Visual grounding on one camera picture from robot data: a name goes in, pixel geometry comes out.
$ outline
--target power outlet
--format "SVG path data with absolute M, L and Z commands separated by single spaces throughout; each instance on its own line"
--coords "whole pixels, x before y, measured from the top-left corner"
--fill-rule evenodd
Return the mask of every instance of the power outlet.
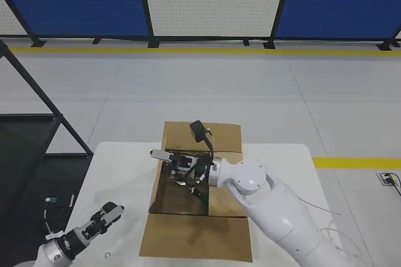
M 377 171 L 376 174 L 377 174 L 377 177 L 380 180 L 380 183 L 383 186 L 392 186 L 391 183 L 388 183 L 386 181 L 386 178 L 389 178 L 389 177 L 391 177 L 395 181 L 395 186 L 398 186 L 398 180 L 395 178 L 395 175 L 393 175 L 393 174 L 391 174 L 389 172 L 383 172 L 383 171 Z

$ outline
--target table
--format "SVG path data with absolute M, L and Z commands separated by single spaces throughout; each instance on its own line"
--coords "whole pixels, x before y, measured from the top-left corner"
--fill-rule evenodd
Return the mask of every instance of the table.
M 101 205 L 113 201 L 126 210 L 108 232 L 92 241 L 73 266 L 298 266 L 278 245 L 249 220 L 253 263 L 139 257 L 157 161 L 151 149 L 160 143 L 101 143 L 91 162 L 74 206 L 67 231 L 85 224 Z M 244 158 L 257 159 L 304 200 L 328 210 L 308 148 L 300 144 L 243 144 Z M 331 214 L 307 207 L 319 228 L 327 228 Z M 338 238 L 333 237 L 340 245 Z

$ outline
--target metal frame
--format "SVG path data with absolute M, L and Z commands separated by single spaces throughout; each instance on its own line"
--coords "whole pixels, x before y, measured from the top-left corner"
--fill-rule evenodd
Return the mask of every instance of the metal frame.
M 275 44 L 273 41 L 275 40 L 276 32 L 279 27 L 279 22 L 281 21 L 281 16 L 283 12 L 283 7 L 285 6 L 285 0 L 279 0 L 278 8 L 275 14 L 275 20 L 273 21 L 272 31 L 270 32 L 270 37 L 267 42 L 263 44 L 265 49 L 275 49 Z
M 9 8 L 12 10 L 13 14 L 16 16 L 24 30 L 27 32 L 27 35 L 0 35 L 0 37 L 8 37 L 8 38 L 20 38 L 20 37 L 29 37 L 33 45 L 32 47 L 41 47 L 45 43 L 45 41 L 40 40 L 39 38 L 89 38 L 93 39 L 93 44 L 98 44 L 101 39 L 119 39 L 119 40 L 128 40 L 128 41 L 147 41 L 149 48 L 158 48 L 160 42 L 163 41 L 223 41 L 223 40 L 241 40 L 243 41 L 243 45 L 249 46 L 250 40 L 263 40 L 267 41 L 264 43 L 265 49 L 275 49 L 275 40 L 282 41 L 381 41 L 383 42 L 380 45 L 377 45 L 380 50 L 390 50 L 389 45 L 394 45 L 399 47 L 397 41 L 401 41 L 401 39 L 397 39 L 396 36 L 401 31 L 401 24 L 397 28 L 396 32 L 391 36 L 391 38 L 321 38 L 321 37 L 280 37 L 276 36 L 279 22 L 281 20 L 283 8 L 285 6 L 285 0 L 280 0 L 278 4 L 278 8 L 275 14 L 275 20 L 273 22 L 271 34 L 269 37 L 221 37 L 221 36 L 154 36 L 150 10 L 148 6 L 148 0 L 142 0 L 144 16 L 146 18 L 146 24 L 148 28 L 148 35 L 145 36 L 124 36 L 124 35 L 34 35 L 30 30 L 21 14 L 18 12 L 16 6 L 13 3 L 13 0 L 5 0 L 8 4 Z
M 6 0 L 6 4 L 11 9 L 12 13 L 15 15 L 16 19 L 21 24 L 22 28 L 24 28 L 24 30 L 27 32 L 28 37 L 32 40 L 33 44 L 31 45 L 31 47 L 42 47 L 46 43 L 46 41 L 42 41 L 37 36 L 34 35 L 34 33 L 28 27 L 28 24 L 25 22 L 24 18 L 22 18 L 22 15 L 18 11 L 18 8 L 16 8 L 13 1 Z
M 385 40 L 383 43 L 377 45 L 377 47 L 381 51 L 391 51 L 390 45 L 393 45 L 394 47 L 400 47 L 400 44 L 396 41 L 396 37 L 398 34 L 401 32 L 401 24 L 398 26 L 398 28 L 395 30 L 394 34 L 387 40 Z
M 10 51 L 8 46 L 0 40 L 0 59 L 2 57 L 6 57 L 10 64 L 16 69 L 16 71 L 22 76 L 22 78 L 28 83 L 28 85 L 34 90 L 34 92 L 40 97 L 40 99 L 46 104 L 46 106 L 52 111 L 54 116 L 59 119 L 60 123 L 64 125 L 64 127 L 68 130 L 68 132 L 73 136 L 74 139 L 80 144 L 80 146 L 86 151 L 89 156 L 92 156 L 94 153 L 92 150 L 86 145 L 83 139 L 79 136 L 79 134 L 75 131 L 75 129 L 70 125 L 68 120 L 62 115 L 62 113 L 58 110 L 58 108 L 52 103 L 50 98 L 45 94 L 45 92 L 40 88 L 34 78 L 28 73 L 28 71 L 22 66 L 21 62 L 14 56 L 14 54 Z
M 19 200 L 22 198 L 28 183 L 33 179 L 35 171 L 39 165 L 39 162 L 45 155 L 49 144 L 52 142 L 53 137 L 55 136 L 59 125 L 61 124 L 61 120 L 58 117 L 55 117 L 53 114 L 0 114 L 0 120 L 21 120 L 21 119 L 41 119 L 41 120 L 55 120 L 53 123 L 53 128 L 50 131 L 48 137 L 44 141 L 41 149 L 36 154 L 36 160 L 33 160 L 27 167 L 26 173 L 23 175 L 23 181 L 18 186 L 18 190 L 15 191 L 15 194 L 11 197 L 7 205 L 5 206 L 4 216 L 0 218 L 0 236 L 5 230 L 5 226 L 7 222 L 10 221 L 13 210 L 19 203 Z

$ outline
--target yellow tape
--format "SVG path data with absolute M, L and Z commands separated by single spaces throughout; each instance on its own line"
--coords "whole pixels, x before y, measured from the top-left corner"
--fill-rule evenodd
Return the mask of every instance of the yellow tape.
M 313 163 L 319 169 L 401 169 L 401 158 L 313 157 Z
M 262 55 L 368 55 L 401 57 L 401 51 L 379 50 L 318 50 L 318 49 L 249 49 L 195 47 L 10 47 L 12 52 L 24 53 L 226 53 Z

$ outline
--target gray floor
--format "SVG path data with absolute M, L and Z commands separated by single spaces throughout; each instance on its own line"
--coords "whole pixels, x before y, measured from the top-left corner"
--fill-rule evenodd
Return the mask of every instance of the gray floor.
M 313 156 L 401 157 L 401 57 L 17 56 L 92 149 L 103 141 L 159 142 L 164 121 L 200 119 L 241 124 L 245 143 L 305 144 Z M 2 59 L 0 113 L 46 111 Z M 81 149 L 60 129 L 49 151 Z M 397 193 L 380 185 L 375 170 L 318 174 L 330 208 L 343 214 L 334 217 L 338 229 L 355 243 L 341 236 L 351 261 L 401 266 Z

